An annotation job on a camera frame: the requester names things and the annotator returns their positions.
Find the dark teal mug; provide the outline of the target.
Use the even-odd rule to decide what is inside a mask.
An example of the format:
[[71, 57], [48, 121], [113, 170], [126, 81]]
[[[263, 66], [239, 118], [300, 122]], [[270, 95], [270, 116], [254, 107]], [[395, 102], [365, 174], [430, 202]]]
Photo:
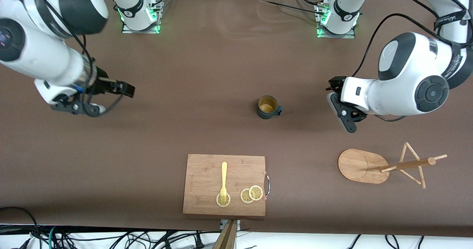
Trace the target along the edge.
[[277, 99], [270, 95], [262, 96], [258, 100], [257, 114], [262, 119], [271, 119], [274, 116], [280, 116], [283, 108], [279, 105]]

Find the wooden cup rack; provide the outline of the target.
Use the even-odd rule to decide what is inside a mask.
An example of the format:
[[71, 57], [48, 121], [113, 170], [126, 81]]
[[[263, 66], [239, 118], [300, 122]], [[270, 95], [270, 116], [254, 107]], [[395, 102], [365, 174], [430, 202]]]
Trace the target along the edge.
[[438, 160], [447, 157], [448, 155], [443, 154], [421, 158], [412, 146], [405, 142], [398, 163], [389, 164], [384, 157], [372, 152], [347, 149], [338, 156], [337, 166], [341, 175], [353, 182], [382, 184], [392, 172], [400, 172], [425, 189], [423, 167], [434, 166]]

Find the brown table cover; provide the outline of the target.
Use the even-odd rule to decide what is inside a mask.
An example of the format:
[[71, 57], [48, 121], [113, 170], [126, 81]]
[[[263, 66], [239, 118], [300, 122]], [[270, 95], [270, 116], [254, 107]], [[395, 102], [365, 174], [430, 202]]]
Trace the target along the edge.
[[[0, 65], [0, 222], [218, 229], [183, 214], [188, 154], [266, 157], [270, 194], [253, 232], [473, 237], [473, 76], [444, 106], [343, 130], [326, 88], [359, 66], [380, 21], [402, 13], [433, 26], [411, 0], [366, 0], [355, 39], [318, 38], [314, 17], [263, 0], [169, 0], [160, 34], [123, 34], [111, 12], [87, 49], [113, 79], [136, 87], [100, 118], [56, 112], [33, 80]], [[262, 119], [258, 100], [277, 99]], [[382, 184], [338, 171], [347, 149], [398, 163], [421, 158], [422, 189], [400, 172]]]

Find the bamboo cutting board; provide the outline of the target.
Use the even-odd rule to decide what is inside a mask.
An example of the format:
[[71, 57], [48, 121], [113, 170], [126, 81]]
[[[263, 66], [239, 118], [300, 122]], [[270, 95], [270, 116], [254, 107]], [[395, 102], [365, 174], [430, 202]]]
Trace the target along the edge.
[[[263, 196], [250, 204], [242, 202], [240, 193], [254, 185], [265, 191], [266, 163], [264, 156], [189, 154], [184, 188], [183, 213], [235, 218], [264, 217]], [[222, 186], [221, 164], [226, 162], [226, 189], [231, 197], [227, 207], [216, 203]]]

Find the yellow plastic fork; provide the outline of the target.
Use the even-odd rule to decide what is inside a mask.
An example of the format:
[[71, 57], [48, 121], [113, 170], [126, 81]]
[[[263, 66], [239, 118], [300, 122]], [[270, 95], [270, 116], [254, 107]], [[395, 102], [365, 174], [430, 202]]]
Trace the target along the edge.
[[220, 203], [221, 204], [223, 204], [227, 200], [227, 189], [226, 189], [227, 168], [228, 168], [228, 164], [226, 162], [223, 162], [221, 164], [221, 178], [222, 178], [222, 186], [220, 189]]

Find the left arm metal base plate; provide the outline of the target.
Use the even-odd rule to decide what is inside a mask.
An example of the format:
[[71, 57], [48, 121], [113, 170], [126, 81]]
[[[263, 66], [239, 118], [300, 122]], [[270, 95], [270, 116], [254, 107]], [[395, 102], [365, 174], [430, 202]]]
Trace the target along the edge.
[[354, 27], [346, 34], [336, 34], [327, 29], [325, 24], [331, 17], [331, 10], [328, 6], [314, 5], [314, 11], [316, 12], [316, 33], [318, 38], [354, 39], [356, 37]]

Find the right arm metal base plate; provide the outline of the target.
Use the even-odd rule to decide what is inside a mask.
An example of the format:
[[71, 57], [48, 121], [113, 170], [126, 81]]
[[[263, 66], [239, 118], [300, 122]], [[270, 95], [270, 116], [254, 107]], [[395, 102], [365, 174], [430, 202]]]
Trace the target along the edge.
[[149, 26], [143, 30], [132, 30], [125, 24], [123, 17], [120, 17], [120, 20], [122, 20], [121, 32], [124, 34], [159, 34], [161, 30], [163, 12], [164, 1], [161, 0], [160, 3], [157, 4], [151, 3], [146, 12], [147, 18], [144, 19], [147, 20]]

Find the metal clamp bracket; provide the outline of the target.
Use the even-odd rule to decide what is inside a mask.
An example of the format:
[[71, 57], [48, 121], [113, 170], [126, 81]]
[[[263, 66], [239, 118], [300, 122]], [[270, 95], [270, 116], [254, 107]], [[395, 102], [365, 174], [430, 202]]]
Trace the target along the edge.
[[[224, 219], [220, 220], [220, 231], [222, 231], [225, 228], [225, 226], [227, 225], [228, 222], [229, 222], [229, 220], [224, 220]], [[241, 231], [241, 221], [240, 220], [235, 220], [235, 223], [237, 225], [237, 227], [236, 227], [237, 232], [240, 232]]]

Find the wooden post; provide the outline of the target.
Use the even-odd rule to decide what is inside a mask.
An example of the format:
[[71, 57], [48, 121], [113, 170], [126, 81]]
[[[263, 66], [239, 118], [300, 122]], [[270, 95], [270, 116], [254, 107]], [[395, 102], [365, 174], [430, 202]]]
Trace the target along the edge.
[[235, 249], [235, 239], [237, 238], [237, 224], [235, 220], [229, 220], [225, 228], [221, 231], [212, 249]]

